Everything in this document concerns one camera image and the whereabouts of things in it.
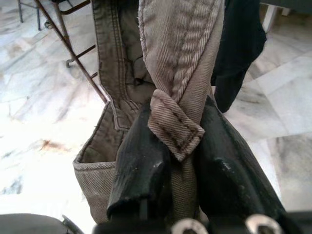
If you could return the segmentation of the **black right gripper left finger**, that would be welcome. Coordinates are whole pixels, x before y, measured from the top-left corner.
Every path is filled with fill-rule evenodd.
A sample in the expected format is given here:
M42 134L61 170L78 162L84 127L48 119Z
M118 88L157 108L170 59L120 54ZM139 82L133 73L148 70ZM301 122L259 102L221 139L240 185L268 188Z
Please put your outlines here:
M149 129L150 113L150 105L142 105L117 151L109 219L164 218L172 206L171 155Z

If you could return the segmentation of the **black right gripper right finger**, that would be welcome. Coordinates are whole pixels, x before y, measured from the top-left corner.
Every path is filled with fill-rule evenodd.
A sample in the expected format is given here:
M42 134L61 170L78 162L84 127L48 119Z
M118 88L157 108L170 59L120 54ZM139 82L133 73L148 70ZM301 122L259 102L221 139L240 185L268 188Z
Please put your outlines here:
M205 133L194 154L199 205L207 217L265 214L285 209L245 139L208 97L200 123Z

